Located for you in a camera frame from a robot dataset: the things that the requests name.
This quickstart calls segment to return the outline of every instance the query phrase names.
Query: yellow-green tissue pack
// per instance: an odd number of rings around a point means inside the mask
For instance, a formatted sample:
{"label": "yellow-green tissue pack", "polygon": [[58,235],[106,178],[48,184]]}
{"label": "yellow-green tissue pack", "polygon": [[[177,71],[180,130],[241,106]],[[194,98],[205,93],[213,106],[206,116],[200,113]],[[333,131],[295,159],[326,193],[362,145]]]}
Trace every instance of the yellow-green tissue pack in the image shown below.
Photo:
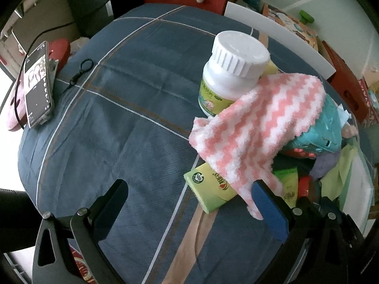
{"label": "yellow-green tissue pack", "polygon": [[206,213],[210,213],[237,195],[230,184],[213,171],[208,163],[185,173],[184,179]]}
{"label": "yellow-green tissue pack", "polygon": [[298,170],[296,168],[282,169],[280,171],[274,171],[273,174],[278,177],[284,186],[285,194],[282,196],[282,199],[291,208],[296,207],[299,188]]}

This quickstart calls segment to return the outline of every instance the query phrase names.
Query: white floor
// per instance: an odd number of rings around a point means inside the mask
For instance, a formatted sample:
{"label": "white floor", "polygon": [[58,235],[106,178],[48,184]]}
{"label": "white floor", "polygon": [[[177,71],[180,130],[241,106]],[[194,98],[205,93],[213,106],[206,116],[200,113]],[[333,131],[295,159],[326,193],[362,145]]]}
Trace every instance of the white floor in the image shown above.
{"label": "white floor", "polygon": [[[2,103],[12,80],[0,69],[0,104]],[[5,129],[6,110],[0,114],[0,188],[24,191],[17,168],[18,146],[22,130],[10,132]],[[34,247],[13,252],[11,258],[32,278]]]}

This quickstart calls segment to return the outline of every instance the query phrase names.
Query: black cable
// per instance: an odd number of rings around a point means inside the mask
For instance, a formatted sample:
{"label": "black cable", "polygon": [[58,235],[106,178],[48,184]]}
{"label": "black cable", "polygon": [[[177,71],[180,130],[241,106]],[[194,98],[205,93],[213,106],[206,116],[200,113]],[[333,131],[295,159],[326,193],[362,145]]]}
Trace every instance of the black cable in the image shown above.
{"label": "black cable", "polygon": [[[94,9],[94,10],[91,11],[90,13],[84,15],[83,17],[79,18],[77,21],[80,21],[80,20],[82,20],[82,19],[84,19],[84,18],[86,18],[86,17],[92,15],[93,13],[97,12],[100,8],[102,8],[103,6],[105,6],[105,4],[107,4],[109,1],[110,1],[110,0],[107,0],[107,1],[106,1],[105,3],[103,3],[101,6],[99,6],[99,7],[96,8],[96,9]],[[17,104],[16,104],[16,103],[17,103],[17,91],[18,91],[18,85],[19,85],[18,82],[20,81],[21,74],[22,74],[22,71],[23,71],[23,67],[24,67],[24,65],[25,65],[25,61],[26,61],[26,59],[28,58],[28,54],[29,54],[31,48],[33,47],[34,43],[37,41],[37,39],[38,39],[40,36],[44,35],[45,33],[48,33],[48,32],[54,31],[54,30],[58,30],[58,29],[62,29],[62,28],[67,27],[67,26],[70,26],[70,25],[72,25],[72,24],[74,24],[74,23],[75,23],[75,21],[72,21],[72,22],[69,22],[69,23],[67,23],[67,24],[63,24],[63,25],[61,25],[61,26],[52,27],[52,28],[50,28],[50,29],[47,29],[47,30],[45,30],[45,31],[43,31],[43,32],[41,32],[41,33],[39,33],[39,34],[37,35],[37,37],[32,41],[32,43],[31,43],[31,45],[29,46],[28,50],[26,51],[25,57],[24,57],[24,59],[23,59],[23,61],[22,61],[22,64],[21,64],[20,72],[18,73],[18,79],[17,79],[17,81],[16,81],[16,89],[14,90],[14,114],[15,114],[15,116],[16,116],[16,119],[17,119],[18,124],[21,126],[22,129],[25,129],[25,128],[24,128],[23,124],[22,124],[21,121],[20,121],[20,117],[18,116],[18,112],[17,112]]]}

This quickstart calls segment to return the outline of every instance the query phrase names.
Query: silver bolt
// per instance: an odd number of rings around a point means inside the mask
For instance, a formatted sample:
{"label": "silver bolt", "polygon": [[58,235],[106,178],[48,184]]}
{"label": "silver bolt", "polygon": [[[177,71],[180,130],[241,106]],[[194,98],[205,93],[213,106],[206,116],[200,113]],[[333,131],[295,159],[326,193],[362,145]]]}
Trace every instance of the silver bolt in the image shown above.
{"label": "silver bolt", "polygon": [[78,215],[79,215],[79,216],[84,216],[84,215],[87,214],[87,212],[88,212],[88,209],[85,208],[85,207],[83,207],[83,208],[80,208],[80,209],[78,210]]}
{"label": "silver bolt", "polygon": [[292,210],[294,215],[301,216],[303,214],[302,210],[300,208],[294,208]]}
{"label": "silver bolt", "polygon": [[42,218],[44,218],[45,220],[49,219],[50,217],[51,217],[50,211],[44,212],[44,214],[42,215]]}
{"label": "silver bolt", "polygon": [[331,219],[331,220],[334,220],[335,219],[335,214],[332,213],[332,212],[329,212],[328,213],[328,218]]}

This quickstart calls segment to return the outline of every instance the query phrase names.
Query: fuzzy washcloth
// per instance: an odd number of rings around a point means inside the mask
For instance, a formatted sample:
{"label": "fuzzy washcloth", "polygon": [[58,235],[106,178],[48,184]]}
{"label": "fuzzy washcloth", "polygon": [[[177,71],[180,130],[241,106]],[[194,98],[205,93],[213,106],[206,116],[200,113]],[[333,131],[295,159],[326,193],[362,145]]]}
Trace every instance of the fuzzy washcloth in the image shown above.
{"label": "fuzzy washcloth", "polygon": [[271,172],[272,161],[284,145],[315,124],[324,99],[317,77],[268,75],[217,116],[196,117],[189,142],[245,200],[250,214],[262,220],[251,185],[262,179],[276,195],[283,195],[282,184]]}

